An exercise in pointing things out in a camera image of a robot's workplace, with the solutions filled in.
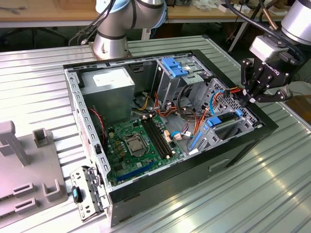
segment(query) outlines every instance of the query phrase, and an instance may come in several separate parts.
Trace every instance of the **motherboard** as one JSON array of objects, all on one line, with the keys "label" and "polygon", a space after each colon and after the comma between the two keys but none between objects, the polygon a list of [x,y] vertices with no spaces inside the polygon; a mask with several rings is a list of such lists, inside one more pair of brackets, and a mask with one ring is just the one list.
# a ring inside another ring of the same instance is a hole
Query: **motherboard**
[{"label": "motherboard", "polygon": [[161,118],[127,121],[108,128],[107,158],[112,186],[173,164],[184,155]]}]

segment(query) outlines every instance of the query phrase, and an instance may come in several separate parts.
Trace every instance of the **floor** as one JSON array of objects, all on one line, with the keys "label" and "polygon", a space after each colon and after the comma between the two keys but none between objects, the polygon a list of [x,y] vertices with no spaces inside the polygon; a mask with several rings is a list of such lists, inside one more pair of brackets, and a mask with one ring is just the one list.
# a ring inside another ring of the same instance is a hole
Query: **floor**
[{"label": "floor", "polygon": [[[64,34],[68,38],[72,38],[83,27],[59,27],[57,31]],[[10,29],[0,29],[0,35],[10,31]],[[127,32],[127,38],[131,40],[140,40],[142,30],[130,30]],[[192,35],[207,35],[213,41],[215,41],[222,49],[228,50],[230,42],[225,41],[225,31],[221,24],[216,23],[192,23],[184,24],[181,32],[181,36]],[[231,56],[240,61],[242,58],[251,57],[252,53],[249,51],[249,47],[254,38],[254,33],[245,34],[242,40],[240,40],[234,48]],[[0,52],[4,51],[17,51],[17,50],[30,50],[32,49],[32,37],[30,31],[24,31],[22,33],[12,35],[7,38],[9,44],[6,45],[0,41]],[[76,45],[77,42],[73,40],[71,45]],[[66,46],[62,38],[55,37],[53,35],[46,34],[44,32],[38,32],[36,35],[36,48],[55,48]],[[303,67],[299,75],[294,77],[294,80],[303,80],[311,83],[311,66],[306,65]],[[302,93],[304,95],[311,94],[311,84],[306,82],[294,82],[290,85],[291,89],[295,92]]]}]

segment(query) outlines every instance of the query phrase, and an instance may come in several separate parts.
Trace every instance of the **red cable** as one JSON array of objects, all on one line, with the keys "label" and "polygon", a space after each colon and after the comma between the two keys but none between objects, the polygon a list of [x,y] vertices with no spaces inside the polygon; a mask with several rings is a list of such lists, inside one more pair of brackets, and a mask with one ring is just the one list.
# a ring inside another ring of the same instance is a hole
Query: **red cable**
[{"label": "red cable", "polygon": [[105,133],[104,133],[104,124],[102,122],[101,115],[99,115],[94,109],[89,108],[89,110],[91,110],[98,117],[98,120],[101,123],[102,131],[103,131],[103,145],[104,145]]}]

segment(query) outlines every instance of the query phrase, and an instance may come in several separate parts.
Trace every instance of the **ram slot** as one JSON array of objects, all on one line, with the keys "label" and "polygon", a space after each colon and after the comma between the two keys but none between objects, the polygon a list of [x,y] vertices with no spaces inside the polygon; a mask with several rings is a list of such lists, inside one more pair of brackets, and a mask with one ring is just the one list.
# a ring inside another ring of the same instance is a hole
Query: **ram slot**
[{"label": "ram slot", "polygon": [[159,152],[161,159],[165,159],[167,156],[171,156],[172,152],[168,147],[167,143],[165,142],[164,138],[162,137],[162,135],[159,133],[154,122],[151,119],[149,119],[142,121],[141,124],[143,125],[148,136],[150,137],[156,150]]}]

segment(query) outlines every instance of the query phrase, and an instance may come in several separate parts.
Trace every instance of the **gray power supply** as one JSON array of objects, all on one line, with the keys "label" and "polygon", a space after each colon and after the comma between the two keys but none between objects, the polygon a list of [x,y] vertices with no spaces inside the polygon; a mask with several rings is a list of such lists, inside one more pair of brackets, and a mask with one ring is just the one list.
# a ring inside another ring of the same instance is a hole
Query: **gray power supply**
[{"label": "gray power supply", "polygon": [[86,105],[104,117],[106,124],[129,120],[135,84],[123,67],[82,74]]}]

